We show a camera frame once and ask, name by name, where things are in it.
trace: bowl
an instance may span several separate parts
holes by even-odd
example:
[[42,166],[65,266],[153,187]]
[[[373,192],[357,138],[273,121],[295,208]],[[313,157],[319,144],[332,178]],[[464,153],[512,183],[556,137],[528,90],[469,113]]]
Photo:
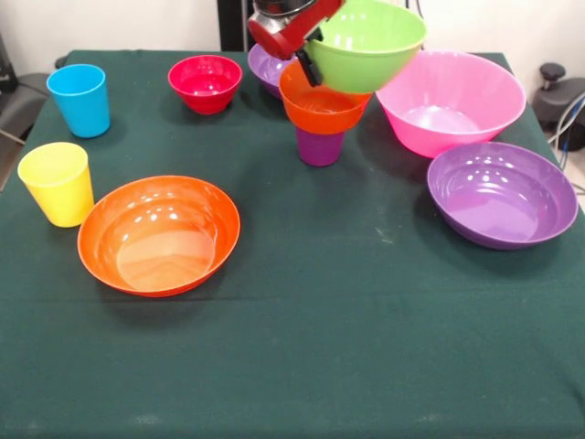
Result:
[[555,165],[510,144],[445,151],[432,160],[427,181],[439,211],[457,232],[497,250],[551,240],[579,211],[572,185]]
[[492,140],[527,104],[508,70],[455,51],[421,51],[376,96],[402,144],[427,157]]
[[323,84],[344,93],[373,93],[400,72],[419,51],[424,21],[403,7],[376,0],[346,2],[321,25],[323,41],[306,51]]
[[345,94],[320,85],[312,87],[298,60],[281,75],[284,110],[294,125],[311,134],[339,134],[362,117],[371,94]]
[[182,59],[168,72],[169,84],[186,106],[205,115],[224,111],[242,78],[236,61],[218,55]]
[[281,99],[278,83],[282,71],[293,60],[282,60],[269,55],[260,44],[255,44],[248,52],[248,65],[262,86],[275,98]]
[[102,198],[80,227],[85,268],[117,290],[180,294],[206,281],[239,237],[228,195],[192,177],[148,177]]

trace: lime green bowl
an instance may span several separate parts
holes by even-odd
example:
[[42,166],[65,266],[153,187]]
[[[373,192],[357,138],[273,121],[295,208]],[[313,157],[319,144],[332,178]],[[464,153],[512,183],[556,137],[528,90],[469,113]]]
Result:
[[378,0],[348,0],[321,25],[323,41],[305,46],[323,84],[342,93],[373,93],[417,54],[427,27],[403,7]]

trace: bowl rim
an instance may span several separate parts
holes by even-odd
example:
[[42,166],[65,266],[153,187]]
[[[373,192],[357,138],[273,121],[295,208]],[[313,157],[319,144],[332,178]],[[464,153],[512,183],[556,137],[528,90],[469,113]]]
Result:
[[411,15],[412,17],[414,17],[422,25],[422,29],[423,29],[422,36],[414,43],[411,43],[407,46],[403,46],[401,48],[392,49],[392,50],[346,50],[344,48],[330,46],[328,44],[325,44],[323,41],[319,41],[318,39],[312,39],[311,41],[309,41],[309,43],[308,43],[309,46],[315,46],[319,49],[323,49],[323,50],[326,50],[329,52],[339,53],[342,55],[353,54],[353,55],[362,55],[364,57],[372,57],[372,58],[383,57],[383,56],[387,56],[387,55],[395,55],[397,53],[407,52],[409,50],[413,50],[419,46],[422,46],[425,39],[429,35],[429,28],[427,27],[427,24],[425,23],[425,21],[418,14],[416,14],[414,11],[411,11],[405,7],[381,2],[379,0],[376,0],[376,2],[381,3],[383,5],[386,5],[386,6],[389,6],[389,8],[391,8],[391,9],[399,10],[400,13],[405,13],[407,15]]
[[[234,241],[232,242],[231,246],[229,247],[229,250],[226,252],[226,254],[223,258],[221,258],[220,260],[216,261],[213,265],[211,265],[206,270],[206,272],[204,274],[198,276],[198,278],[192,279],[191,281],[189,281],[185,284],[175,285],[172,288],[166,288],[166,289],[162,289],[162,290],[143,291],[143,290],[138,290],[136,288],[132,288],[130,285],[128,285],[128,287],[126,287],[125,285],[119,285],[117,283],[106,281],[101,276],[96,274],[89,267],[87,261],[85,261],[85,259],[83,258],[83,254],[81,251],[81,242],[82,242],[82,237],[83,237],[83,231],[85,229],[85,226],[86,226],[88,219],[90,218],[90,216],[93,214],[94,211],[99,209],[103,205],[103,203],[106,202],[107,199],[113,197],[115,194],[122,191],[123,189],[130,187],[130,186],[139,185],[139,184],[142,184],[144,182],[155,181],[155,180],[160,180],[160,179],[167,179],[167,178],[172,178],[172,179],[180,178],[182,180],[188,180],[188,181],[192,181],[192,182],[196,181],[198,183],[203,183],[205,185],[213,187],[215,190],[217,190],[220,194],[222,194],[226,198],[226,200],[229,202],[230,206],[233,208],[234,212],[236,213],[236,220],[237,220],[236,235],[234,237]],[[116,290],[124,291],[125,293],[142,295],[144,297],[158,298],[158,297],[161,297],[160,294],[164,294],[164,293],[167,293],[169,291],[174,291],[174,290],[183,291],[189,285],[194,285],[193,288],[195,288],[195,286],[197,286],[198,282],[205,280],[207,277],[209,277],[211,274],[213,274],[219,267],[221,267],[221,265],[223,265],[223,263],[233,253],[234,249],[236,248],[236,245],[238,244],[240,233],[241,233],[241,218],[239,217],[238,207],[236,206],[236,203],[234,202],[234,200],[228,195],[228,193],[225,190],[221,189],[220,187],[218,187],[218,186],[216,186],[216,185],[214,185],[206,180],[203,180],[201,178],[196,178],[196,177],[170,175],[170,174],[169,175],[162,175],[162,176],[151,176],[151,177],[145,177],[145,178],[138,178],[136,180],[132,180],[132,181],[129,181],[128,183],[125,183],[121,186],[118,186],[117,188],[115,188],[111,192],[108,192],[106,195],[104,195],[100,199],[100,201],[95,203],[93,208],[91,208],[90,213],[88,213],[88,215],[85,217],[85,220],[80,225],[80,229],[79,229],[78,234],[77,234],[77,252],[78,252],[78,255],[80,257],[81,263],[83,264],[85,269],[98,281],[100,281],[100,282],[102,282],[102,283],[104,283],[104,284],[106,284],[106,285],[108,285],[111,288],[114,288]]]
[[577,219],[577,216],[579,215],[579,209],[580,209],[579,200],[577,199],[577,194],[575,194],[574,190],[572,190],[573,197],[571,199],[573,200],[573,212],[571,214],[570,220],[567,221],[567,224],[565,224],[563,227],[561,227],[560,229],[558,229],[554,233],[548,233],[546,236],[539,238],[539,239],[530,239],[527,241],[504,240],[504,239],[496,238],[492,235],[488,235],[488,234],[485,234],[483,232],[480,232],[479,230],[476,230],[472,227],[469,227],[467,224],[464,224],[464,223],[460,222],[459,220],[457,220],[449,212],[449,210],[447,210],[445,208],[444,204],[441,203],[441,201],[439,200],[439,197],[436,194],[436,191],[433,190],[432,184],[431,184],[431,172],[433,171],[433,168],[437,166],[437,163],[439,163],[446,155],[453,154],[454,151],[457,151],[460,148],[469,148],[470,146],[474,146],[474,145],[475,146],[497,145],[497,146],[502,146],[504,148],[509,148],[509,149],[512,149],[515,151],[520,151],[522,154],[529,155],[532,158],[534,158],[536,161],[544,163],[546,166],[549,166],[553,170],[553,172],[555,172],[562,179],[564,179],[565,182],[569,185],[569,187],[572,188],[572,184],[569,181],[569,179],[567,178],[567,176],[553,162],[548,160],[543,155],[536,153],[528,148],[525,148],[524,146],[513,145],[513,144],[506,143],[506,142],[475,142],[475,143],[467,144],[467,145],[458,145],[458,146],[455,146],[451,149],[448,149],[448,150],[443,151],[440,154],[438,154],[435,158],[432,159],[431,164],[429,165],[429,168],[427,169],[427,176],[426,176],[427,189],[429,190],[431,197],[432,197],[432,200],[434,201],[435,205],[439,208],[442,215],[448,217],[449,220],[453,221],[454,224],[458,224],[461,227],[464,227],[466,230],[468,230],[472,233],[475,233],[478,236],[487,238],[493,242],[499,242],[502,244],[510,244],[510,245],[522,245],[525,247],[530,246],[530,245],[539,244],[539,243],[545,242],[545,241],[550,241],[554,238],[557,238],[558,236],[562,235],[565,231],[567,231],[573,225],[573,223]]
[[[285,68],[282,70],[282,75],[281,75],[281,77],[280,77],[280,79],[279,79],[279,81],[278,81],[278,90],[279,90],[279,92],[281,93],[282,100],[283,100],[284,102],[287,102],[289,105],[291,105],[292,107],[296,108],[297,110],[301,110],[301,111],[303,111],[303,112],[310,112],[311,114],[317,114],[317,115],[331,115],[331,113],[329,113],[329,112],[313,112],[313,111],[308,111],[308,110],[304,109],[304,108],[303,108],[301,105],[298,105],[298,104],[296,104],[295,102],[293,102],[293,101],[292,101],[292,100],[291,100],[291,99],[290,99],[290,98],[289,98],[289,97],[288,97],[288,96],[287,96],[287,95],[286,95],[286,94],[285,94],[285,93],[282,91],[281,83],[282,83],[282,79],[284,78],[284,72],[285,72],[287,69],[290,69],[290,68],[292,68],[292,67],[293,67],[295,64],[298,64],[298,65],[300,66],[300,64],[301,64],[301,61],[299,61],[298,59],[295,59],[295,60],[294,60],[293,62],[291,62],[291,63],[290,63],[288,66],[286,66],[286,67],[285,67]],[[357,104],[355,104],[353,107],[351,107],[351,108],[348,108],[347,110],[342,110],[342,111],[339,111],[339,112],[335,112],[335,114],[346,114],[346,113],[351,113],[351,112],[354,112],[356,109],[365,108],[365,107],[366,107],[366,105],[368,105],[368,103],[370,102],[370,100],[371,100],[371,98],[372,98],[372,94],[373,94],[373,93],[350,93],[350,94],[347,94],[347,93],[342,93],[341,91],[334,90],[334,89],[332,89],[332,88],[330,88],[330,87],[327,87],[327,86],[326,86],[326,85],[324,85],[324,84],[323,84],[323,85],[318,85],[318,86],[316,86],[315,88],[316,88],[316,89],[319,89],[319,88],[320,88],[321,90],[325,90],[325,89],[326,89],[327,91],[330,91],[330,92],[332,92],[332,93],[335,93],[335,94],[341,94],[341,95],[344,95],[345,97],[350,97],[350,98],[351,98],[351,97],[356,97],[356,98],[359,98],[359,99],[364,99],[364,101],[363,101],[363,102],[357,103]]]
[[417,55],[415,57],[430,57],[433,55],[477,59],[485,65],[490,65],[496,69],[500,69],[508,78],[510,78],[516,84],[517,88],[520,90],[520,92],[522,94],[522,100],[524,101],[524,105],[521,107],[520,110],[518,110],[518,112],[515,113],[514,117],[510,118],[509,122],[500,123],[500,124],[493,126],[491,128],[485,128],[483,130],[476,130],[476,131],[465,131],[465,132],[439,131],[439,130],[434,130],[431,128],[424,128],[424,127],[421,127],[420,125],[417,125],[415,123],[411,123],[411,122],[407,121],[404,117],[402,117],[400,114],[398,114],[397,112],[393,112],[392,110],[390,110],[384,104],[384,102],[382,101],[382,98],[381,98],[382,91],[389,85],[389,84],[387,84],[384,87],[382,87],[381,89],[375,91],[376,98],[378,99],[378,102],[380,103],[380,105],[382,106],[382,108],[384,109],[385,112],[389,112],[392,115],[392,117],[395,117],[396,119],[400,120],[402,123],[404,123],[408,126],[412,126],[412,127],[418,128],[420,130],[424,130],[428,133],[444,134],[444,135],[482,135],[482,134],[490,134],[490,133],[495,133],[495,132],[499,132],[499,131],[504,130],[508,126],[515,123],[518,119],[520,119],[520,117],[522,117],[522,114],[524,114],[524,112],[527,110],[527,106],[528,106],[527,105],[527,92],[524,89],[524,87],[522,86],[522,83],[520,82],[520,80],[510,70],[500,66],[499,64],[491,61],[490,59],[486,59],[486,58],[480,57],[478,55],[474,55],[473,53],[459,51],[459,50],[445,50],[445,49],[421,50],[420,52],[417,53]]
[[[265,83],[267,83],[267,84],[269,84],[271,86],[274,86],[274,87],[277,87],[278,88],[278,85],[279,85],[279,82],[280,82],[280,79],[281,79],[280,76],[279,76],[279,78],[276,81],[274,81],[274,80],[267,80],[267,79],[263,78],[259,74],[258,69],[256,69],[255,66],[253,66],[252,63],[250,62],[250,59],[252,57],[252,54],[255,53],[256,51],[262,51],[264,54],[266,54],[267,57],[275,58],[272,55],[270,55],[266,50],[264,50],[264,48],[260,44],[255,43],[251,47],[250,51],[248,52],[248,67],[250,68],[250,71],[254,74],[254,76],[256,78],[258,78],[262,82],[265,82]],[[291,59],[281,59],[282,62],[286,62],[287,63],[287,65],[284,66],[284,68],[281,70],[281,74],[284,71],[284,69],[286,69],[288,67],[288,64],[292,63],[295,60],[296,60],[296,57],[294,55],[292,56]]]
[[[227,89],[225,89],[224,91],[221,91],[217,94],[211,94],[211,93],[205,93],[205,94],[192,94],[192,93],[188,93],[184,90],[179,89],[177,86],[175,86],[175,84],[171,81],[171,74],[173,73],[173,71],[175,69],[178,69],[179,67],[181,67],[183,64],[186,64],[188,61],[191,61],[193,59],[202,59],[202,58],[213,58],[213,59],[221,59],[224,61],[227,61],[229,64],[236,66],[237,70],[238,70],[238,79]],[[244,78],[244,70],[242,69],[242,67],[239,65],[239,63],[237,61],[235,61],[234,59],[228,58],[228,57],[223,57],[221,55],[213,55],[213,54],[207,54],[207,55],[194,55],[192,57],[187,57],[187,58],[183,58],[180,59],[179,61],[177,61],[175,64],[173,64],[173,66],[169,69],[168,73],[166,74],[166,80],[168,81],[169,85],[171,86],[171,88],[176,91],[179,94],[184,94],[186,96],[189,97],[201,97],[201,98],[206,98],[209,96],[220,96],[222,94],[225,93],[229,93],[231,91],[233,91],[234,89],[238,88],[239,85],[241,84],[242,79]]]

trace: pink bowl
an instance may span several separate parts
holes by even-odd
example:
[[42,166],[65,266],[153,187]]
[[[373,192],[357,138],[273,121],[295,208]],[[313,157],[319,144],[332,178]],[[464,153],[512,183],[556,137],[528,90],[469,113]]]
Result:
[[508,70],[454,51],[419,52],[376,96],[398,139],[427,157],[492,140],[527,104],[522,85]]
[[168,72],[173,90],[199,114],[224,111],[238,91],[242,77],[236,61],[217,55],[182,59]]

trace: black pole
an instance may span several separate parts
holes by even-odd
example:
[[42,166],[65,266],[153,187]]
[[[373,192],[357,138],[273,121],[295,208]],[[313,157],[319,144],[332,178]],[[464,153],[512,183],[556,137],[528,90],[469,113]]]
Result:
[[0,92],[10,93],[16,90],[17,85],[18,80],[0,34]]
[[[247,3],[248,10],[245,11],[245,14],[246,16],[251,16],[254,12],[252,0],[248,0]],[[242,33],[241,2],[237,0],[218,0],[218,17],[221,50],[243,51],[244,37]],[[248,43],[248,49],[250,49],[254,45],[254,40],[250,32],[248,32]]]

